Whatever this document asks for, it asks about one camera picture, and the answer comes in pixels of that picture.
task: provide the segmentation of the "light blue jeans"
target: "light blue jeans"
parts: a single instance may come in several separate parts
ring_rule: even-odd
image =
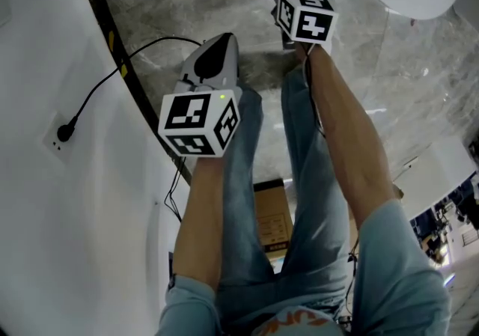
[[[292,298],[305,297],[303,305],[333,317],[344,303],[347,203],[326,141],[315,126],[300,69],[287,74],[281,103],[298,196],[293,236],[283,269],[275,275],[260,244],[254,212],[252,168],[263,120],[261,97],[244,87],[242,120],[225,154],[223,263],[216,300],[224,324]]]

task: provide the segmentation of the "wall socket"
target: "wall socket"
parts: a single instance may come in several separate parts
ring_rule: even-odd
[[[69,121],[60,113],[56,112],[49,122],[46,131],[43,134],[42,145],[61,163],[66,165],[72,153],[73,138],[67,142],[58,140],[58,128]]]

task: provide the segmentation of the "white cube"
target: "white cube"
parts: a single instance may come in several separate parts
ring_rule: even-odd
[[[329,42],[337,21],[330,0],[278,0],[276,22],[291,40]]]
[[[232,90],[163,97],[159,136],[178,156],[220,157],[240,124]]]

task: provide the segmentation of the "marble floor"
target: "marble floor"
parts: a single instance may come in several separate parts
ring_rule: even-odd
[[[128,52],[165,35],[207,40],[232,31],[240,74],[263,97],[254,180],[290,178],[280,84],[296,64],[281,50],[273,0],[107,0]],[[335,0],[332,57],[384,141],[391,172],[443,135],[468,142],[479,128],[479,34],[453,10],[412,21],[377,0]],[[153,107],[171,92],[195,47],[163,42],[133,61]]]

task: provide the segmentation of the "shirt sleeve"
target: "shirt sleeve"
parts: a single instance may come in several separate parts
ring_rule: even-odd
[[[383,204],[359,231],[354,335],[446,335],[450,298],[399,201]]]
[[[177,276],[166,293],[166,307],[156,336],[216,336],[220,334],[215,293],[208,285]]]

